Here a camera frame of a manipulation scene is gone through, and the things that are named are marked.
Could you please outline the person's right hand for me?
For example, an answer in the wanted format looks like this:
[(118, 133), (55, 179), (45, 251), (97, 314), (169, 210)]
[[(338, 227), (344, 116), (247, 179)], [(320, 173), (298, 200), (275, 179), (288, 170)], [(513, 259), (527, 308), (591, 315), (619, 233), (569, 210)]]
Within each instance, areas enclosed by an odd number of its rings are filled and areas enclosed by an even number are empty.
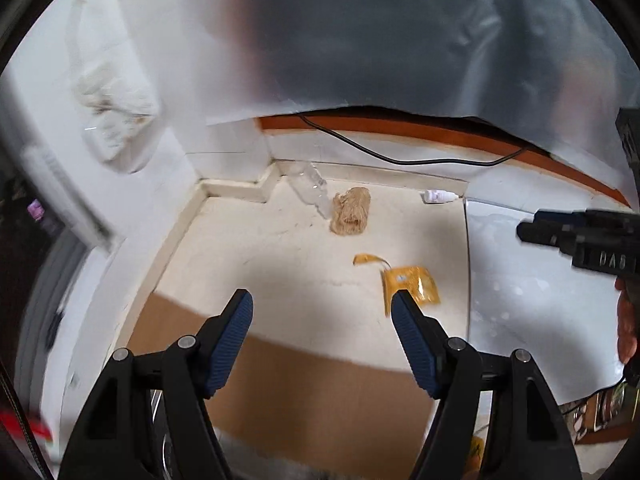
[(636, 317), (634, 306), (626, 291), (626, 284), (621, 278), (616, 280), (615, 288), (620, 293), (617, 300), (617, 352), (620, 362), (626, 365), (634, 357), (638, 348)]

